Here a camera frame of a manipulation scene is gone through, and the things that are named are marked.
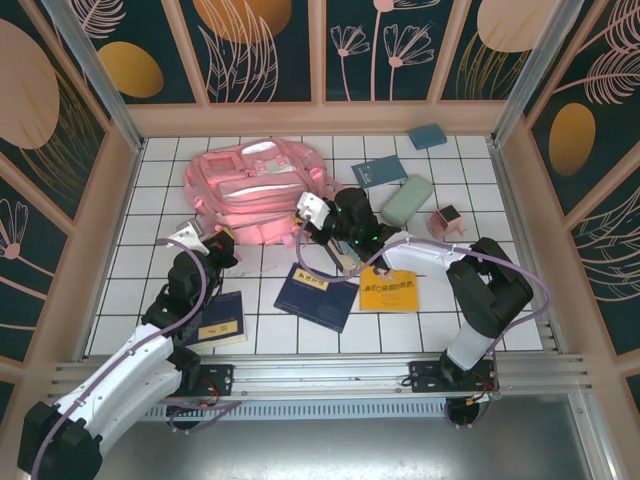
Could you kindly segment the pink school backpack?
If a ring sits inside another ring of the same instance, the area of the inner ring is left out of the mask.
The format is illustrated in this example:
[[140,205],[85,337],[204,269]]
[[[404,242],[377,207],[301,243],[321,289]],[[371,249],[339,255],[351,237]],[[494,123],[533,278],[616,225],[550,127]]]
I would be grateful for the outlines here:
[[305,192],[332,199],[342,185],[302,142],[267,138],[194,157],[184,195],[205,233],[223,228],[241,245],[295,244]]

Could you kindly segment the teal notebook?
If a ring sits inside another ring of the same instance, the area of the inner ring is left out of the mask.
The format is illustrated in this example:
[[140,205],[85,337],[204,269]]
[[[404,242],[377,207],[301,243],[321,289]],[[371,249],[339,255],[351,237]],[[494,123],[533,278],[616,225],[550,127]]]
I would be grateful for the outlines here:
[[351,167],[358,185],[369,189],[404,181],[408,175],[396,155],[378,158]]

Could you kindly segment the green pencil case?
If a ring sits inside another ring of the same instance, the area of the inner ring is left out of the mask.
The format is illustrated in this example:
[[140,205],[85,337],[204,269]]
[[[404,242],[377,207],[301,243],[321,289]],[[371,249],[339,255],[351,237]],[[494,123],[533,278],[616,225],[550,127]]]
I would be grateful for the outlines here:
[[382,218],[391,225],[405,225],[433,194],[433,184],[419,176],[411,175],[394,193],[381,210]]

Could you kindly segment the navy book wide yellow label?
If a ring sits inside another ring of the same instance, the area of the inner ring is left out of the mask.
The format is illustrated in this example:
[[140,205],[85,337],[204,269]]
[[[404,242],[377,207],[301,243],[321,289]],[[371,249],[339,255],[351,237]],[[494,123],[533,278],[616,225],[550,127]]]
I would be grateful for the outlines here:
[[242,292],[217,295],[202,313],[200,326],[187,340],[186,346],[203,352],[248,340],[245,327]]

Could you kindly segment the navy book small yellow label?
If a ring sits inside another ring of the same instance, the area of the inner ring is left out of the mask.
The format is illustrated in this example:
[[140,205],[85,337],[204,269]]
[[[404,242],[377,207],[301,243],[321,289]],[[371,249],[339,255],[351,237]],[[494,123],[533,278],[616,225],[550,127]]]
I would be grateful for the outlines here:
[[276,297],[274,307],[342,333],[358,291],[357,284],[327,283],[294,263]]

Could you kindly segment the pink cube sharpener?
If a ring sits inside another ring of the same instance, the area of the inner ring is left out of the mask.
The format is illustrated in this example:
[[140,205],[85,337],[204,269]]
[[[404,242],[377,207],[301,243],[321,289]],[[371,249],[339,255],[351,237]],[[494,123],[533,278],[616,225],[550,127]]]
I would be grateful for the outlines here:
[[453,205],[435,211],[427,222],[427,228],[435,239],[443,239],[454,233],[464,235],[466,231],[462,226],[461,213]]

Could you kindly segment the blue-grey small box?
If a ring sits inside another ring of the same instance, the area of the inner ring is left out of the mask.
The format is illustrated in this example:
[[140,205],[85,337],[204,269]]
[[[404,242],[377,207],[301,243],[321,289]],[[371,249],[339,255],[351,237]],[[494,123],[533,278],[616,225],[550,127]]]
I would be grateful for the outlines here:
[[416,150],[427,150],[447,143],[447,136],[436,123],[413,128],[408,137]]

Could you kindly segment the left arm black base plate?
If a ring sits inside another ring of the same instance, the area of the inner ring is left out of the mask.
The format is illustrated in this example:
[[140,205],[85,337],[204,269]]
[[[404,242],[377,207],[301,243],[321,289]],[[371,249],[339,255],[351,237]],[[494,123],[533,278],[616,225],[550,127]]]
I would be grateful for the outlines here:
[[195,372],[183,373],[179,387],[170,393],[169,397],[230,396],[233,383],[233,365],[201,365]]

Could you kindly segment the aluminium side rail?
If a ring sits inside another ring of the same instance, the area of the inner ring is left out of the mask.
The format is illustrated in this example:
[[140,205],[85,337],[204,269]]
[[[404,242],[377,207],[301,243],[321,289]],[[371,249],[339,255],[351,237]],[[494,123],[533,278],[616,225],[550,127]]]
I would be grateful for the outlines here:
[[[521,194],[518,192],[515,176],[511,172],[506,154],[502,148],[493,144],[489,145],[489,154],[512,232],[518,264],[541,281],[546,282],[531,228],[525,215],[524,203]],[[558,323],[558,317],[552,306],[535,319],[527,321],[514,320],[503,337],[503,343],[507,350],[511,346],[524,344],[527,346],[526,351],[532,351],[533,341],[529,339],[532,332],[531,323],[536,324],[536,334],[533,335],[533,338],[538,339],[538,343],[545,353],[569,353]]]

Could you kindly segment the aluminium front rail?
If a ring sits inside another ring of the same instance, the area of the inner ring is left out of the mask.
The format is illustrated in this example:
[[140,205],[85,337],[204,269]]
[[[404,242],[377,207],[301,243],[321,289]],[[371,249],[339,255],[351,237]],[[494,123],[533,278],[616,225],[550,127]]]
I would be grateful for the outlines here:
[[[407,397],[401,380],[422,354],[213,355],[202,363],[234,366],[233,399],[301,400]],[[589,393],[583,357],[557,352],[500,352],[497,383],[504,396]]]

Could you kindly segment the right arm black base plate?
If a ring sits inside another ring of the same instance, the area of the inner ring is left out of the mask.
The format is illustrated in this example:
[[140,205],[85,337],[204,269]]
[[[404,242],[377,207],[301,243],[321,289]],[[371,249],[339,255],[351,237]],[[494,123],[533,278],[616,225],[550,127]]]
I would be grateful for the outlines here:
[[413,393],[471,392],[477,395],[497,390],[491,360],[481,360],[461,380],[453,382],[440,372],[437,361],[412,361],[408,364],[408,372],[401,385],[409,387]]

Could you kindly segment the left aluminium corner post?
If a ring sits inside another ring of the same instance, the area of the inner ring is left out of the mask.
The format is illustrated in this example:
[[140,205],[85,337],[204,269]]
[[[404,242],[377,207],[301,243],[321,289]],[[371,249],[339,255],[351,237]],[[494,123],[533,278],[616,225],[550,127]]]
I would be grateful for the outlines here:
[[139,153],[142,137],[92,43],[106,40],[125,18],[124,0],[40,1],[127,143]]

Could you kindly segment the aluminium corner post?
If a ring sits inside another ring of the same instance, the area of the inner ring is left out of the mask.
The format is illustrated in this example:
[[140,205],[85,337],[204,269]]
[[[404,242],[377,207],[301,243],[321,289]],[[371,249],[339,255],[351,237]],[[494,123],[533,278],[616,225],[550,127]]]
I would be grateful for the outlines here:
[[139,153],[142,137],[92,43],[106,40],[125,18],[124,0],[40,1],[127,143]]
[[578,17],[585,2],[589,1],[559,0],[552,10],[493,127],[490,136],[492,147],[500,149],[508,140],[536,88],[544,82],[571,29],[580,24]]

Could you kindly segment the right aluminium corner post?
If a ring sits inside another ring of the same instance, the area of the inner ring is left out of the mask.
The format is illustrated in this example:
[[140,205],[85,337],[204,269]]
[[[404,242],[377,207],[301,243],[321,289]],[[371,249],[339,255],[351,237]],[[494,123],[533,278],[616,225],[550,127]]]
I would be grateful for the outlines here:
[[559,0],[552,10],[493,127],[490,136],[492,147],[500,149],[508,140],[536,88],[544,82],[571,29],[580,24],[578,17],[585,2],[589,1]]

